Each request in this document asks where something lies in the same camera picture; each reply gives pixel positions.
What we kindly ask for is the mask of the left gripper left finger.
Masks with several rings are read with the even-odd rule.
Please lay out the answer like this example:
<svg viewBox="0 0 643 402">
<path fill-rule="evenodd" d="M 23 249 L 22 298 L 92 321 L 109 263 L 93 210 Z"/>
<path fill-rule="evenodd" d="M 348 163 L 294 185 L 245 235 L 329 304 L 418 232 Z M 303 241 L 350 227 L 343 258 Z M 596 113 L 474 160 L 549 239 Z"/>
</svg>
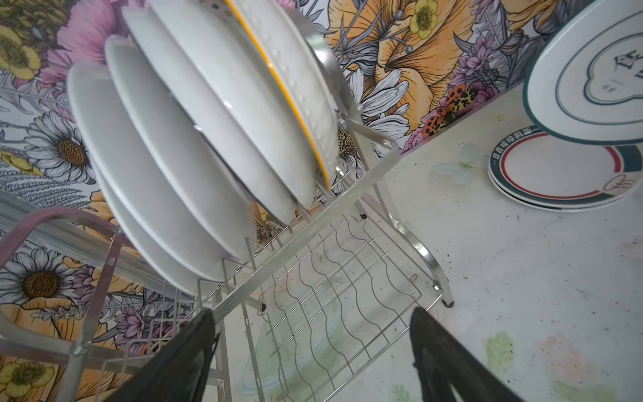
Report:
<svg viewBox="0 0 643 402">
<path fill-rule="evenodd" d="M 108 401 L 201 401 L 218 334 L 213 312 L 204 309 Z"/>
</svg>

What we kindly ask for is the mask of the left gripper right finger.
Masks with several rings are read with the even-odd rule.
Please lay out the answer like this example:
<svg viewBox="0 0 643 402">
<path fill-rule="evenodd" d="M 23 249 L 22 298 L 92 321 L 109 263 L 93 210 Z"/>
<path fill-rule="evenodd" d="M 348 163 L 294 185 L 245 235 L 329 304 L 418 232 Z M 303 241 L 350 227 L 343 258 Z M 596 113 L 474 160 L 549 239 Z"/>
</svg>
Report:
<svg viewBox="0 0 643 402">
<path fill-rule="evenodd" d="M 521 400 L 425 309 L 414 309 L 409 332 L 424 401 Z"/>
</svg>

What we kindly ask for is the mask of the teal rimmed Chinese character plate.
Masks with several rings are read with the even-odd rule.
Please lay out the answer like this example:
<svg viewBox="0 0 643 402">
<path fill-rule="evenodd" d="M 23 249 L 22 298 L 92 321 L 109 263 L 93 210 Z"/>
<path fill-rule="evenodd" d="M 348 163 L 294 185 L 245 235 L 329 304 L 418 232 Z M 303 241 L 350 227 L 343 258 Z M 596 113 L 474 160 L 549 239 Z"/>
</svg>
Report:
<svg viewBox="0 0 643 402">
<path fill-rule="evenodd" d="M 590 145 L 642 141 L 642 3 L 594 1 L 537 58 L 523 87 L 545 132 Z"/>
</svg>

